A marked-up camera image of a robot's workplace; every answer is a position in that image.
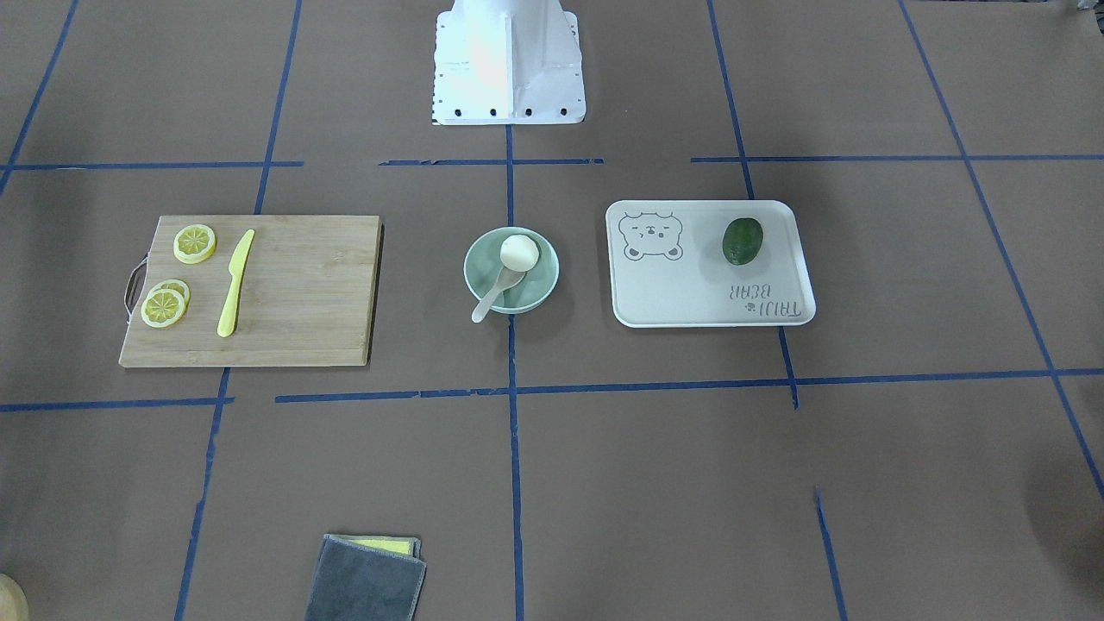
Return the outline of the white plastic spoon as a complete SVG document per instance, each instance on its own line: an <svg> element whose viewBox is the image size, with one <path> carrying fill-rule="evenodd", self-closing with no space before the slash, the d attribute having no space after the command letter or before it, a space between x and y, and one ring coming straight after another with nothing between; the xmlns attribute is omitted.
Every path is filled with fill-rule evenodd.
<svg viewBox="0 0 1104 621"><path fill-rule="evenodd" d="M492 287L486 291L486 294L482 296L480 302L477 303L476 307L474 307L473 323L484 322L486 314L488 314L489 310L492 310L496 299L500 298L500 296L509 288L518 285L526 275L527 272L519 272L508 267L502 267L499 271L497 278L493 280Z"/></svg>

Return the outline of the white steamed bun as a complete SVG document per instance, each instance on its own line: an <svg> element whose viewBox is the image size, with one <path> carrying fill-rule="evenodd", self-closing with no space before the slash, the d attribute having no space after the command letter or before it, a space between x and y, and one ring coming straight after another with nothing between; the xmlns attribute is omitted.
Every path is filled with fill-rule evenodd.
<svg viewBox="0 0 1104 621"><path fill-rule="evenodd" d="M527 273L539 263L540 248L532 236L510 235L502 241L499 257L505 269Z"/></svg>

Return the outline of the light green bowl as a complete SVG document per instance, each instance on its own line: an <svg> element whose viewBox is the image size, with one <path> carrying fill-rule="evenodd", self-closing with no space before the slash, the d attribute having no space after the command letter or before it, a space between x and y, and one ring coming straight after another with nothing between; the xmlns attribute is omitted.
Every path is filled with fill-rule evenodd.
<svg viewBox="0 0 1104 621"><path fill-rule="evenodd" d="M464 278L477 299L492 290L502 267L500 248L508 236L526 235L537 244L537 266L527 272L516 286L505 290L493 299L492 310L499 314L520 314L540 306L555 290L560 276L560 257L545 236L533 229L503 227L490 229L474 240L464 259Z"/></svg>

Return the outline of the white bear serving tray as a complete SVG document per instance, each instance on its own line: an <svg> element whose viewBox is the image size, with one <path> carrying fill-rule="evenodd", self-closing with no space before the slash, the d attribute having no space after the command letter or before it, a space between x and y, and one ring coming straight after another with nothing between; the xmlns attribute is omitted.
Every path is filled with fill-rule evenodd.
<svg viewBox="0 0 1104 621"><path fill-rule="evenodd" d="M734 265L723 235L742 217L764 232ZM605 212L612 313L631 329L800 326L817 310L793 210L775 200L620 200Z"/></svg>

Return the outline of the dark green avocado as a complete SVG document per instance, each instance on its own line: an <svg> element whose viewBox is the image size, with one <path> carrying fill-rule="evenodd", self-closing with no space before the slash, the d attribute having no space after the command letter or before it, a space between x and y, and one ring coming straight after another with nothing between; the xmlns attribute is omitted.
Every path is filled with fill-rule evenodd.
<svg viewBox="0 0 1104 621"><path fill-rule="evenodd" d="M764 229L755 217L737 217L722 236L722 255L731 265L749 265L762 250Z"/></svg>

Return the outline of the bamboo cutting board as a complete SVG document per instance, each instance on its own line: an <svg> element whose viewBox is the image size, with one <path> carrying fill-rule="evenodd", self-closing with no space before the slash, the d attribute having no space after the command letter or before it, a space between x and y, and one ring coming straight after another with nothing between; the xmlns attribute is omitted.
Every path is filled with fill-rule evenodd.
<svg viewBox="0 0 1104 621"><path fill-rule="evenodd" d="M179 229L214 229L216 252L185 265L173 255ZM217 337L229 260L246 229L255 236L236 330ZM379 215L162 215L146 264L145 290L164 278L191 288L173 326L150 329L134 314L123 368L361 366L369 358L382 221Z"/></svg>

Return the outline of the yellow plastic knife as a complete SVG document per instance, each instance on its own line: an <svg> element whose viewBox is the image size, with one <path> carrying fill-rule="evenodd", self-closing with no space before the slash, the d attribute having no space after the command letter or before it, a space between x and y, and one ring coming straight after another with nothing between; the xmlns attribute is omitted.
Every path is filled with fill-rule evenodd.
<svg viewBox="0 0 1104 621"><path fill-rule="evenodd" d="M229 283L226 298L224 299L220 318L217 318L217 337L229 338L229 336L233 335L236 330L244 272L246 264L248 263L248 256L254 236L255 229L246 229L244 235L242 235L238 240L236 248L234 248L231 260L229 260L229 275L231 275L231 283Z"/></svg>

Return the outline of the grey yellow folded cloth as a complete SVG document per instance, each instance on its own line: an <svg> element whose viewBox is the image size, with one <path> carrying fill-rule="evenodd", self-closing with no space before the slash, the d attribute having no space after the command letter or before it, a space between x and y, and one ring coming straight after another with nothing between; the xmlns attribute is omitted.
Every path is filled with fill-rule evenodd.
<svg viewBox="0 0 1104 621"><path fill-rule="evenodd" d="M304 620L413 620L426 575L417 537L323 535Z"/></svg>

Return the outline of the lemon slice upper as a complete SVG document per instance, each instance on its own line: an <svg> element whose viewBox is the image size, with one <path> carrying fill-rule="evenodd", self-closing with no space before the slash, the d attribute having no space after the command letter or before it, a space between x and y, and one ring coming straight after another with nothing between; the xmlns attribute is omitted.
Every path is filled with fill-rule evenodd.
<svg viewBox="0 0 1104 621"><path fill-rule="evenodd" d="M217 236L213 228L194 223L179 229L172 241L174 257L185 264L204 262L216 252Z"/></svg>

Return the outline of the lemon slice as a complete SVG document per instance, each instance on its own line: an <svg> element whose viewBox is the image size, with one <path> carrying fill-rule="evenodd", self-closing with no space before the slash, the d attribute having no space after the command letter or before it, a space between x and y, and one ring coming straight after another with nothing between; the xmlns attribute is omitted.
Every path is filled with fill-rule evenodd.
<svg viewBox="0 0 1104 621"><path fill-rule="evenodd" d="M172 241L174 257L185 264L204 262L216 252L217 236L213 228L194 223L179 229Z"/></svg>
<svg viewBox="0 0 1104 621"><path fill-rule="evenodd" d="M185 303L185 305L188 305L191 299L191 288L189 284L181 278L164 278L161 282L155 284L153 288L151 288L151 292L157 292L160 290L176 291L178 295L182 297L183 303Z"/></svg>
<svg viewBox="0 0 1104 621"><path fill-rule="evenodd" d="M144 299L141 319L150 329L166 329L180 322L185 310L185 295L173 288L158 288Z"/></svg>

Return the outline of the lemon slice behind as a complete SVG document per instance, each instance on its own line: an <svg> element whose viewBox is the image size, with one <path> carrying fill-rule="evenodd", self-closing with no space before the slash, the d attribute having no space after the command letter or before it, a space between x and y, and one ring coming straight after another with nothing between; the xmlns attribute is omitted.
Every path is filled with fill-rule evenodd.
<svg viewBox="0 0 1104 621"><path fill-rule="evenodd" d="M191 288L189 284L181 278L164 278L161 282L155 284L153 288L151 288L151 292L157 292L160 290L176 291L178 295L182 297L183 303L185 303L185 305L188 305L191 299Z"/></svg>

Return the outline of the lemon slice front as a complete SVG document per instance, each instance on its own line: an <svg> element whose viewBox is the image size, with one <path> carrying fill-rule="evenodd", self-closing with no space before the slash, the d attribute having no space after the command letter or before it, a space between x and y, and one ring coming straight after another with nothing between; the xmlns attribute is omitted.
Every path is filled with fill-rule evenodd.
<svg viewBox="0 0 1104 621"><path fill-rule="evenodd" d="M141 319L150 329L166 329L180 322L185 310L185 295L173 288L158 288L144 299Z"/></svg>

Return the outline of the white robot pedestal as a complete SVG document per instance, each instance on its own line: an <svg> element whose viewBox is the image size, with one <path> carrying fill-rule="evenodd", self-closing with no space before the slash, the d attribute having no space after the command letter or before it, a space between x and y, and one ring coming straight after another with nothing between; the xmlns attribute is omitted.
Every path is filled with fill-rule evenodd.
<svg viewBox="0 0 1104 621"><path fill-rule="evenodd" d="M577 15L559 1L455 1L436 17L435 35L434 125L587 116Z"/></svg>

